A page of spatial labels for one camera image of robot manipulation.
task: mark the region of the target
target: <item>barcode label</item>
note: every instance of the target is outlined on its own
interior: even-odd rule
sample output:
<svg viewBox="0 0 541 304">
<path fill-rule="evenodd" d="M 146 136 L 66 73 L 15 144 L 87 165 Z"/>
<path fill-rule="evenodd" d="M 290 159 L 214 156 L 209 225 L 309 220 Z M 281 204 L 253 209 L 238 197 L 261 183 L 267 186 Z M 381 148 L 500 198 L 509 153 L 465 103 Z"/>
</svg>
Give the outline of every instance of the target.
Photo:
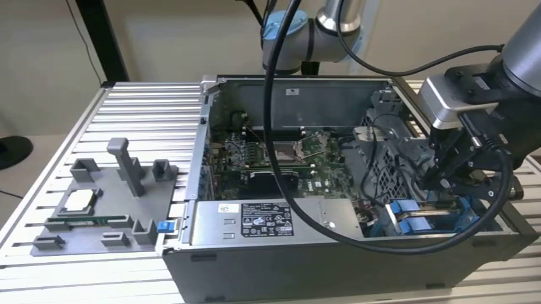
<svg viewBox="0 0 541 304">
<path fill-rule="evenodd" d="M 218 213 L 238 213 L 238 204 L 219 204 Z"/>
</svg>

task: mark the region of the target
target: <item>power supply label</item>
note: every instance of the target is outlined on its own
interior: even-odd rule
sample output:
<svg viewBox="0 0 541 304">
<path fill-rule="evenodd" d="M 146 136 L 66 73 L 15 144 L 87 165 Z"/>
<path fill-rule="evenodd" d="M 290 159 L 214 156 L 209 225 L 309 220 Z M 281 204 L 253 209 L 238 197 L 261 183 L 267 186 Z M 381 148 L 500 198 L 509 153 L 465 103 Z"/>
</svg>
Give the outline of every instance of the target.
<svg viewBox="0 0 541 304">
<path fill-rule="evenodd" d="M 241 209 L 241 233 L 245 238 L 294 235 L 291 208 L 287 203 L 242 204 Z"/>
</svg>

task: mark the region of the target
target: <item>black cable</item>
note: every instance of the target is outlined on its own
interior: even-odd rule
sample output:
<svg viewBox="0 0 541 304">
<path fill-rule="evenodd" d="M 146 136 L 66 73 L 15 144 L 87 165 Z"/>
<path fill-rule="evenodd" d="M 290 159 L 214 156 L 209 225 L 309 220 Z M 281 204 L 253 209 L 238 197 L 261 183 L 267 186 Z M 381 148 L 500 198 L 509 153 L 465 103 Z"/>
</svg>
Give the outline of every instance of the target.
<svg viewBox="0 0 541 304">
<path fill-rule="evenodd" d="M 20 198 L 20 199 L 23 199 L 23 197 L 22 197 L 20 195 L 14 194 L 14 193 L 11 193 L 11 192 L 7 192 L 7 191 L 0 190 L 0 193 L 2 193 L 2 194 L 6 194 L 6 195 L 8 195 L 8 196 L 12 196 L 14 198 Z"/>
<path fill-rule="evenodd" d="M 345 0 L 339 0 L 339 4 L 338 4 L 338 14 L 337 14 L 337 20 L 342 20 L 342 7 L 345 6 Z M 429 68 L 442 64 L 444 62 L 456 59 L 460 56 L 464 56 L 466 54 L 472 54 L 472 53 L 477 53 L 477 52 L 484 52 L 484 51 L 497 51 L 498 53 L 501 53 L 501 50 L 504 49 L 504 44 L 500 45 L 486 45 L 486 46 L 474 46 L 470 47 L 468 49 L 462 49 L 458 52 L 454 52 L 453 54 L 449 54 L 448 56 L 434 60 L 433 62 L 429 62 L 426 65 L 420 66 L 418 68 L 414 68 L 409 71 L 404 71 L 404 72 L 392 72 L 392 71 L 386 71 L 382 70 L 377 67 L 374 67 L 373 65 L 370 65 L 366 61 L 364 61 L 360 57 L 357 57 L 356 53 L 352 51 L 352 48 L 347 46 L 347 43 L 345 41 L 345 35 L 342 33 L 342 28 L 337 27 L 337 34 L 338 34 L 338 40 L 339 43 L 347 53 L 347 55 L 352 57 L 352 59 L 360 64 L 362 65 L 365 68 L 368 68 L 370 71 L 382 74 L 385 76 L 390 76 L 390 77 L 405 77 L 405 76 L 410 76 L 413 74 L 417 74 L 425 70 L 428 70 Z"/>
<path fill-rule="evenodd" d="M 259 10 L 257 9 L 257 5 L 254 3 L 254 0 L 238 0 L 245 2 L 245 4 L 247 5 L 247 7 L 250 8 L 250 11 L 254 14 L 254 17 L 257 19 L 257 23 L 259 23 L 259 26 L 263 26 L 263 18 L 262 18 L 262 14 L 259 13 Z"/>
<path fill-rule="evenodd" d="M 98 73 L 96 66 L 94 65 L 92 56 L 91 56 L 91 50 L 88 48 L 88 43 L 84 40 L 84 36 L 83 36 L 82 30 L 79 28 L 79 24 L 78 24 L 78 21 L 75 19 L 74 10 L 71 9 L 71 5 L 70 5 L 68 0 L 66 0 L 66 5 L 68 5 L 70 15 L 71 15 L 71 18 L 74 20 L 75 28 L 78 29 L 79 37 L 82 37 L 82 40 L 83 40 L 83 43 L 84 43 L 84 49 L 87 50 L 88 61 L 91 62 L 94 73 L 95 73 L 95 75 L 98 77 L 98 81 L 100 82 L 99 85 L 102 85 L 103 81 L 102 81 L 100 74 Z"/>
<path fill-rule="evenodd" d="M 262 25 L 262 29 L 259 31 L 259 42 L 262 44 L 263 47 L 263 34 L 265 34 L 265 28 L 267 26 L 267 21 L 269 21 L 269 16 L 273 13 L 274 7 L 277 6 L 277 2 L 278 0 L 267 0 L 267 4 L 265 6 L 265 12 L 263 12 L 263 25 Z"/>
<path fill-rule="evenodd" d="M 287 183 L 282 176 L 282 171 L 279 169 L 279 163 L 275 155 L 275 148 L 273 142 L 273 85 L 274 85 L 274 74 L 277 70 L 277 63 L 279 57 L 279 51 L 282 50 L 282 46 L 285 43 L 287 29 L 291 24 L 291 20 L 294 19 L 294 15 L 301 4 L 301 0 L 291 0 L 289 3 L 285 18 L 282 21 L 282 25 L 279 26 L 277 40 L 273 46 L 273 50 L 270 52 L 269 58 L 269 66 L 266 69 L 265 75 L 265 83 L 263 83 L 263 134 L 265 134 L 265 143 L 269 151 L 269 160 L 270 160 L 270 167 L 273 168 L 273 173 L 275 176 L 277 184 L 279 187 L 279 191 L 289 203 L 291 209 L 295 211 L 295 214 L 301 218 L 301 220 L 319 233 L 322 233 L 329 238 L 334 239 L 335 241 L 345 243 L 350 246 L 354 246 L 360 249 L 370 250 L 377 253 L 388 253 L 396 255 L 421 255 L 428 253 L 434 253 L 441 250 L 445 250 L 454 245 L 460 244 L 465 240 L 468 240 L 481 229 L 486 226 L 486 224 L 493 221 L 494 217 L 498 215 L 501 208 L 505 205 L 505 202 L 509 198 L 509 192 L 512 187 L 512 177 L 513 177 L 513 167 L 510 157 L 504 149 L 496 149 L 496 154 L 498 155 L 498 159 L 501 161 L 501 188 L 498 190 L 498 194 L 496 196 L 496 200 L 492 203 L 490 207 L 486 209 L 486 213 L 478 218 L 478 220 L 472 223 L 472 225 L 464 230 L 461 233 L 457 233 L 454 236 L 448 238 L 445 241 L 432 244 L 424 247 L 413 247 L 413 248 L 389 248 L 382 246 L 374 246 L 368 244 L 368 242 L 358 241 L 352 239 L 333 230 L 329 230 L 323 227 L 318 221 L 315 221 L 309 214 L 306 214 L 305 210 L 301 208 L 295 199 L 289 192 Z"/>
<path fill-rule="evenodd" d="M 374 197 L 372 197 L 372 196 L 366 193 L 366 190 L 365 190 L 366 180 L 368 180 L 368 178 L 369 178 L 372 169 L 374 168 L 376 154 L 377 154 L 377 151 L 378 151 L 378 141 L 377 141 L 377 135 L 376 135 L 374 128 L 372 128 L 372 136 L 373 136 L 373 138 L 372 138 L 372 155 L 370 155 L 369 164 L 368 164 L 368 166 L 366 166 L 365 175 L 362 176 L 362 179 L 361 179 L 361 186 L 360 186 L 360 188 L 361 188 L 361 194 L 362 194 L 362 196 L 370 201 L 372 205 L 373 205 L 373 206 L 378 205 L 380 207 L 385 208 L 385 204 L 384 204 L 381 201 L 378 201 Z"/>
</svg>

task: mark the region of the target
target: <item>open computer chassis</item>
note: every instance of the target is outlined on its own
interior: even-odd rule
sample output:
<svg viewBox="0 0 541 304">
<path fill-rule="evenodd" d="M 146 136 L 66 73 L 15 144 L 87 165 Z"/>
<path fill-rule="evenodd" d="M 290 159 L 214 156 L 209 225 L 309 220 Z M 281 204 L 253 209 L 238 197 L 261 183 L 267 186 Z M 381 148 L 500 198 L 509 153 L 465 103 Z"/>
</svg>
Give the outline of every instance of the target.
<svg viewBox="0 0 541 304">
<path fill-rule="evenodd" d="M 187 302 L 449 288 L 536 240 L 508 203 L 476 237 L 438 253 L 382 255 L 337 243 L 291 212 L 275 185 L 263 145 L 263 78 L 206 77 L 202 89 L 186 214 L 177 242 L 163 253 Z M 433 151 L 416 102 L 402 79 L 275 80 L 273 137 L 289 190 L 322 225 L 382 246 L 442 241 L 488 206 L 418 188 Z"/>
</svg>

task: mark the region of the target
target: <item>black pole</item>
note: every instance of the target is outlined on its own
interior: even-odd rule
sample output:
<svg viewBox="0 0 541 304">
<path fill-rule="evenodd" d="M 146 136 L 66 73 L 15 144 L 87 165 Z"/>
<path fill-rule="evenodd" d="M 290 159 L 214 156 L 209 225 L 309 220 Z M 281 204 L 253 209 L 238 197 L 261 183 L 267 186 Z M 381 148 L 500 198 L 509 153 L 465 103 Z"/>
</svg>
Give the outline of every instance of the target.
<svg viewBox="0 0 541 304">
<path fill-rule="evenodd" d="M 103 0 L 75 0 L 108 81 L 130 81 Z"/>
</svg>

